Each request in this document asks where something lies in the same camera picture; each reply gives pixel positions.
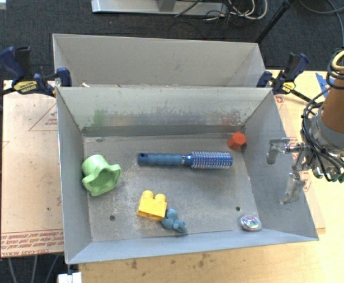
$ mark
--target round metal object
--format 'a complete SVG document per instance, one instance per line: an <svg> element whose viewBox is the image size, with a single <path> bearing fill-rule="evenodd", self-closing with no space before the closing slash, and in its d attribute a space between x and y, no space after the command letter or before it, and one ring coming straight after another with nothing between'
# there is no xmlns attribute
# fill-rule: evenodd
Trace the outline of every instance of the round metal object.
<svg viewBox="0 0 344 283"><path fill-rule="evenodd" d="M253 215L244 215L240 217L240 225L249 232L257 232L262 228L261 220Z"/></svg>

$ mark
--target brush bristles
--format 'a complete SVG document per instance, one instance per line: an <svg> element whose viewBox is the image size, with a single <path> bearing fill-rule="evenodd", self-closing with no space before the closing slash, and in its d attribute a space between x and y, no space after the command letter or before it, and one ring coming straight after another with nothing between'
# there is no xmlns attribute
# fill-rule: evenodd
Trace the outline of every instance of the brush bristles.
<svg viewBox="0 0 344 283"><path fill-rule="evenodd" d="M193 169L228 169L233 162L228 152L193 151L191 159Z"/></svg>

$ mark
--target small red object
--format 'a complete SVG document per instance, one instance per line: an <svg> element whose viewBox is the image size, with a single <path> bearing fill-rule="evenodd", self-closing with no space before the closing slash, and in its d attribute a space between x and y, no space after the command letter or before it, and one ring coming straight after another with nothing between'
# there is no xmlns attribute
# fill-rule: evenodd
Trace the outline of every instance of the small red object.
<svg viewBox="0 0 344 283"><path fill-rule="evenodd" d="M246 142L247 142L247 138L241 132L235 132L227 140L228 147L232 150L239 149Z"/></svg>

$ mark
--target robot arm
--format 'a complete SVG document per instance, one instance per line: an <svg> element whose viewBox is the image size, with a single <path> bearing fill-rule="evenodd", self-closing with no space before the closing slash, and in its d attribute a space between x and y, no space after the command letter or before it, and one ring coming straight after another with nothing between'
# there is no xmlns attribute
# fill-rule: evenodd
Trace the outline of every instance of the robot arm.
<svg viewBox="0 0 344 283"><path fill-rule="evenodd" d="M304 186L299 172L312 170L317 178L342 183L344 181L344 50L339 51L328 65L326 81L329 88L324 102L316 100L320 93L304 109L302 120L302 142L290 146L286 138L270 140L267 163L273 164L278 153L298 152L298 158L291 167L286 183L286 191L281 204L297 201Z"/></svg>

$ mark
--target cardboard sheet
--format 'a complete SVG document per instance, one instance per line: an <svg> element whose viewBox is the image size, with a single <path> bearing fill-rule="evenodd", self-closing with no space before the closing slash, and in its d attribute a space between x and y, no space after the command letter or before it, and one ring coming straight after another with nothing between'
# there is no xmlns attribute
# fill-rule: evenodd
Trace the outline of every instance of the cardboard sheet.
<svg viewBox="0 0 344 283"><path fill-rule="evenodd" d="M315 82L313 72L297 80ZM318 84L301 92L319 92ZM300 141L300 113L305 102L290 94L275 96L286 134ZM312 177L303 172L304 189L318 233L325 222L317 203ZM58 158L56 101L39 94L4 96L2 142L1 257L64 251Z"/></svg>

